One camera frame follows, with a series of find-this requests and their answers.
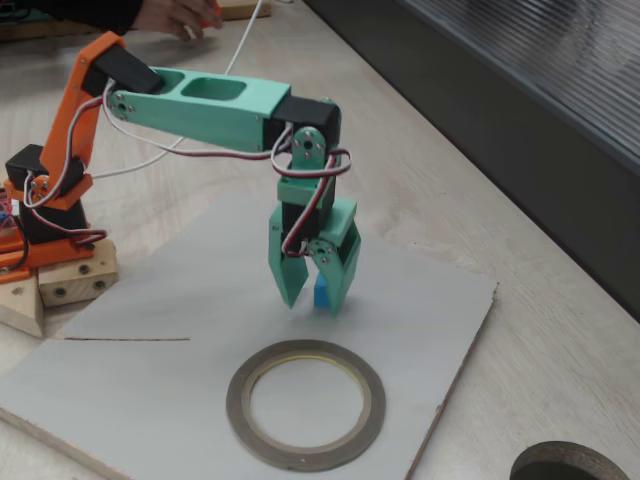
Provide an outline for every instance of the person's hand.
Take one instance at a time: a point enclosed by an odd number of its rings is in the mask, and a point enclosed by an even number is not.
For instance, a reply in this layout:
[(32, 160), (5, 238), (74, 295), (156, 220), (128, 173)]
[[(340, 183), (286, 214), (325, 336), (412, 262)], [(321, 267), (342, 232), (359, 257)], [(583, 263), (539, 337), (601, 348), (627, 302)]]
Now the person's hand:
[(216, 15), (213, 4), (207, 0), (143, 0), (138, 16), (133, 23), (136, 30), (161, 32), (189, 41), (190, 29), (197, 38), (202, 38), (202, 24), (222, 28), (222, 19)]

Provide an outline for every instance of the orange robotic arm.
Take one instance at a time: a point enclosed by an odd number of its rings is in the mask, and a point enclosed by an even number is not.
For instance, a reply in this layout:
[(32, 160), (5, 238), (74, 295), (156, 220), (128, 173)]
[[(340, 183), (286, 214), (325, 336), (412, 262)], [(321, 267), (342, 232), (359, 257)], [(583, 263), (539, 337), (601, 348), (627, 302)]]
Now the orange robotic arm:
[(102, 91), (109, 78), (138, 93), (152, 93), (163, 83), (124, 46), (109, 32), (81, 50), (46, 144), (29, 145), (6, 163), (4, 188), (19, 202), (20, 213), (12, 231), (0, 236), (0, 283), (26, 278), (37, 267), (92, 255), (92, 241), (100, 235), (89, 228), (80, 197), (93, 184), (85, 170)]

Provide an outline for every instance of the tape roll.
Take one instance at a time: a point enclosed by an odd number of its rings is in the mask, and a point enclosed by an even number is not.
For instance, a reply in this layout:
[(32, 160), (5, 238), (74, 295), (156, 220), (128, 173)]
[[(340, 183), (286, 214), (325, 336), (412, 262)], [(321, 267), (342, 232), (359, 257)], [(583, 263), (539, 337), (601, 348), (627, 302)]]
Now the tape roll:
[[(273, 367), (293, 360), (329, 362), (347, 372), (363, 394), (363, 408), (355, 426), (339, 439), (318, 447), (295, 447), (278, 442), (251, 415), (251, 392)], [(227, 416), (244, 446), (262, 461), (286, 470), (331, 470), (359, 457), (376, 439), (386, 410), (386, 396), (378, 374), (355, 353), (319, 340), (290, 340), (271, 345), (249, 358), (231, 379)]]

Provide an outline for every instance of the blue block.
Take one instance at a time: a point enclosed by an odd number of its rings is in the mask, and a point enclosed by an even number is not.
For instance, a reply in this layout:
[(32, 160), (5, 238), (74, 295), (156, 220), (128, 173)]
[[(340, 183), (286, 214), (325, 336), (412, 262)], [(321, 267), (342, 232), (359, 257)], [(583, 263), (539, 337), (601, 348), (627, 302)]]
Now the blue block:
[(329, 308), (329, 295), (327, 295), (327, 280), (318, 272), (316, 286), (313, 289), (313, 305), (316, 308)]

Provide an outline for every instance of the table surface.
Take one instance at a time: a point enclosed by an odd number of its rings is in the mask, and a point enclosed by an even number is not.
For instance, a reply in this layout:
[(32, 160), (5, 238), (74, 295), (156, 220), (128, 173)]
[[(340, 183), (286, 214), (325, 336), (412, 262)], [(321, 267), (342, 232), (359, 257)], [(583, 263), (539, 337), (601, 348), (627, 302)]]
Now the table surface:
[[(150, 65), (221, 72), (245, 25), (229, 23), (200, 43), (142, 33), (127, 42)], [(45, 141), (90, 38), (0, 45), (2, 158)], [(363, 230), (500, 283), (415, 478), (506, 480), (522, 450), (547, 440), (585, 444), (640, 478), (640, 325), (300, 1), (274, 5), (273, 17), (257, 22), (233, 73), (284, 81), (297, 95), (341, 106), (355, 163), (339, 190), (359, 202)], [(155, 153), (104, 119), (94, 150), (94, 173)], [(225, 193), (273, 201), (275, 182), (267, 162), (172, 156), (97, 181), (85, 209), (109, 230), (126, 268)], [(50, 314), (49, 333), (78, 308)], [(39, 344), (0, 325), (0, 374)], [(97, 478), (0, 423), (0, 480)]]

